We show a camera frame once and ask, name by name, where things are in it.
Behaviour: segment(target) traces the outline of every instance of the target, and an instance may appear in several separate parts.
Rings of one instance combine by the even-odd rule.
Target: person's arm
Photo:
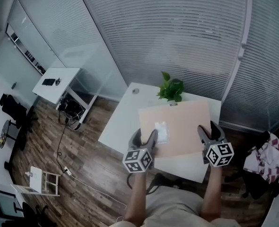
[[[136,173],[130,203],[124,221],[142,226],[146,218],[146,173]]]
[[[207,190],[201,208],[201,217],[208,222],[220,218],[221,167],[212,167]]]

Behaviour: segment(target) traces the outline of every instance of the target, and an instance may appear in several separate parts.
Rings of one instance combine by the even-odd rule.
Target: wooden floor
[[[59,162],[63,167],[67,166],[78,179],[127,204],[131,190],[126,184],[128,173],[122,165],[122,155],[98,142],[116,106],[115,102],[98,98],[79,131],[66,129],[60,145],[62,156],[59,157]],[[30,170],[30,166],[61,173],[56,156],[64,125],[58,124],[58,111],[54,105],[44,100],[38,102],[35,112],[39,119],[34,122],[33,133],[28,133],[25,150],[18,150],[13,160],[13,176],[19,185],[29,185],[25,172]],[[250,138],[231,130],[226,131],[226,136],[236,148],[245,145]],[[224,167],[224,176],[231,175],[235,170],[233,166]],[[153,171],[148,175],[148,184],[155,173],[156,171]],[[203,183],[186,180],[183,183],[188,190],[203,196],[208,176],[209,173]],[[244,192],[242,179],[229,184],[223,183],[222,217],[234,218],[244,227],[258,226],[270,194],[267,193],[254,201],[250,196],[243,199],[241,194]],[[60,197],[24,194],[24,198],[33,208],[36,205],[48,205],[48,216],[61,227],[109,226],[125,212],[123,205],[86,187],[67,174],[60,177],[59,194]]]

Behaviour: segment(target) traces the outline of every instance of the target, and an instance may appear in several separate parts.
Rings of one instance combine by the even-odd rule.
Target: white chair
[[[11,186],[17,192],[25,193],[25,194],[44,195],[44,196],[59,196],[58,187],[59,187],[59,177],[60,177],[60,175],[42,171],[40,168],[36,168],[34,166],[32,166],[30,168],[30,172],[32,173],[32,176],[30,176],[29,187],[11,184]],[[42,186],[43,174],[45,174],[44,189],[43,189],[43,186]],[[56,176],[55,183],[51,183],[47,180],[48,175]],[[49,193],[49,191],[47,190],[47,184],[51,184],[51,185],[55,186],[55,193]]]

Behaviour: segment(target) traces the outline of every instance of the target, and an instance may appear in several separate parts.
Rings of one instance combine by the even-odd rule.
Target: cardboard sheet
[[[143,143],[147,142],[154,129],[158,130],[155,157],[173,157],[200,152],[203,145],[197,127],[202,125],[211,132],[207,100],[139,109],[139,121]]]

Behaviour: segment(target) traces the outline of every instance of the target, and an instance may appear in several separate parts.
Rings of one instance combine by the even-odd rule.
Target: potted plant
[[[184,90],[183,81],[179,79],[170,80],[170,75],[166,72],[163,72],[164,84],[160,86],[160,91],[157,94],[158,99],[166,98],[168,101],[174,100],[176,102],[182,101],[182,92]]]

